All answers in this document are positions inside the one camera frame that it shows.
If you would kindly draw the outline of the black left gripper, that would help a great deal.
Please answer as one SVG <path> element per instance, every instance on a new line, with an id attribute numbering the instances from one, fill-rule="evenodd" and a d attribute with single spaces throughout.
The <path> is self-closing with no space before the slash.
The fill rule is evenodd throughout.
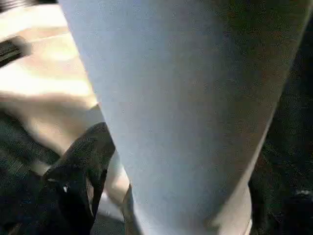
<path id="1" fill-rule="evenodd" d="M 31 54 L 31 44 L 24 38 L 15 36 L 6 39 L 0 43 L 0 66 L 4 67 L 7 64 L 29 56 Z"/>

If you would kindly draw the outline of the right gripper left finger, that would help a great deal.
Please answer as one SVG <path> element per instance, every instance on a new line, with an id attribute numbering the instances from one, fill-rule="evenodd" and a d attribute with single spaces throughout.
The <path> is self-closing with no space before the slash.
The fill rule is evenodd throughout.
<path id="1" fill-rule="evenodd" d="M 114 152 L 106 123 L 89 128 L 41 177 L 17 234 L 90 234 Z"/>

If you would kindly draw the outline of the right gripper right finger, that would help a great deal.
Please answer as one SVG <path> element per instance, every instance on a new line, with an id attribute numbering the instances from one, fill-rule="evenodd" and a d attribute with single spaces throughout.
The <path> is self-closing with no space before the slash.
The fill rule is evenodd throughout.
<path id="1" fill-rule="evenodd" d="M 251 177 L 253 235 L 311 235 L 313 188 L 299 172 L 255 171 Z"/>

